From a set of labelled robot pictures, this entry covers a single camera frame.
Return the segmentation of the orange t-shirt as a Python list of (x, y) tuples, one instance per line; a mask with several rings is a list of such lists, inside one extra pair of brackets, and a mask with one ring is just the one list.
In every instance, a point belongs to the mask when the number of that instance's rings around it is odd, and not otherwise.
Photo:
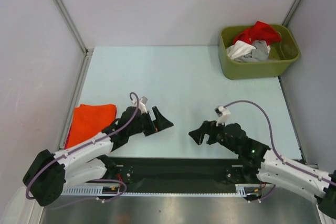
[(116, 114), (117, 107), (114, 104), (81, 104), (74, 108), (68, 133), (70, 134), (69, 148), (94, 137), (116, 119)]

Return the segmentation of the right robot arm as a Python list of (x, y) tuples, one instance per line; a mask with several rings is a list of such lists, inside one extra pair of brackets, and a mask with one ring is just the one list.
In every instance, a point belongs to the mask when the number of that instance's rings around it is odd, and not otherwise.
[(335, 218), (335, 173), (328, 173), (286, 158), (257, 140), (248, 137), (239, 124), (217, 124), (204, 121), (189, 132), (189, 136), (201, 145), (208, 135), (207, 144), (218, 143), (235, 153), (245, 166), (243, 179), (256, 180), (282, 187), (316, 204), (319, 210)]

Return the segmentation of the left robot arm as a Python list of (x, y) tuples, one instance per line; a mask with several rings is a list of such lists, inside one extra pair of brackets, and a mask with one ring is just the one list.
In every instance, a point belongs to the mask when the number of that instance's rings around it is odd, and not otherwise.
[(173, 127), (157, 107), (152, 111), (154, 119), (149, 112), (130, 106), (90, 139), (55, 153), (39, 152), (23, 178), (26, 198), (48, 206), (68, 188), (86, 182), (119, 184), (125, 191), (117, 166), (107, 154), (124, 146), (131, 136), (149, 136)]

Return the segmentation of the folded magenta t-shirt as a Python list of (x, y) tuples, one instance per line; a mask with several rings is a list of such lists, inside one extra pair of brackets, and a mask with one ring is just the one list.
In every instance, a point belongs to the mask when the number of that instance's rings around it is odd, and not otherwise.
[(70, 134), (68, 134), (68, 136), (67, 136), (67, 139), (66, 139), (66, 142), (65, 142), (65, 146), (64, 146), (64, 149), (66, 150), (66, 149), (68, 149), (69, 148), (69, 146), (70, 146)]

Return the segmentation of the white t-shirt in bin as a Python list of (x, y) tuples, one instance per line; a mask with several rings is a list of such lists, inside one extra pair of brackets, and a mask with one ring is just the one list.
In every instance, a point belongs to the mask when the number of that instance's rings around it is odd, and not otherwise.
[(235, 60), (236, 58), (249, 54), (254, 49), (256, 49), (255, 46), (238, 40), (234, 45), (231, 45), (226, 49), (226, 53), (231, 60)]

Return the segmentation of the grey t-shirt in bin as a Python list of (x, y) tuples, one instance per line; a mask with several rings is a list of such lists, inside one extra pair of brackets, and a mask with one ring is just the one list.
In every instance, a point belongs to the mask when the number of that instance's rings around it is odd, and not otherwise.
[(270, 46), (267, 45), (265, 40), (255, 40), (252, 43), (256, 49), (252, 50), (249, 54), (236, 58), (238, 62), (262, 62), (268, 61)]

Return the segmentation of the olive green plastic bin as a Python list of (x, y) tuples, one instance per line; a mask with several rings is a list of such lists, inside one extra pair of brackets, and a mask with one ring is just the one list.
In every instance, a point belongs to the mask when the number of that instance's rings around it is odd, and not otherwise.
[(300, 57), (292, 33), (282, 25), (257, 21), (225, 27), (219, 38), (220, 65), (231, 80), (280, 76)]

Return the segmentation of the red t-shirt in bin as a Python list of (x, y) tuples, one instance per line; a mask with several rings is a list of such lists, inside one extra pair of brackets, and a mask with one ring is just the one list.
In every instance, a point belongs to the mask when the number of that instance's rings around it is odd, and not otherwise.
[(254, 41), (264, 40), (268, 45), (281, 42), (280, 34), (270, 25), (257, 21), (252, 27), (245, 29), (239, 33), (233, 40), (233, 45), (237, 41), (243, 41), (252, 44)]

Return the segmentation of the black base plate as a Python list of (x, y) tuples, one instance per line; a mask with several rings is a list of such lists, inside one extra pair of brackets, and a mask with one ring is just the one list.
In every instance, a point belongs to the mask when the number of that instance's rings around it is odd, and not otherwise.
[(142, 184), (265, 184), (237, 159), (121, 158), (109, 160), (106, 179)]

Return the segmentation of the left aluminium corner post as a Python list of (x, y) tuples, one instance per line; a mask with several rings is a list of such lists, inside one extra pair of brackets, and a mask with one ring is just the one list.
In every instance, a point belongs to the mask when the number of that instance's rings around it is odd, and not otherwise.
[(53, 0), (54, 4), (56, 5), (57, 9), (59, 10), (65, 24), (67, 25), (71, 35), (73, 36), (77, 46), (79, 47), (80, 51), (86, 55), (88, 52), (88, 48), (86, 47), (82, 37), (79, 34), (79, 31), (71, 18), (63, 0)]

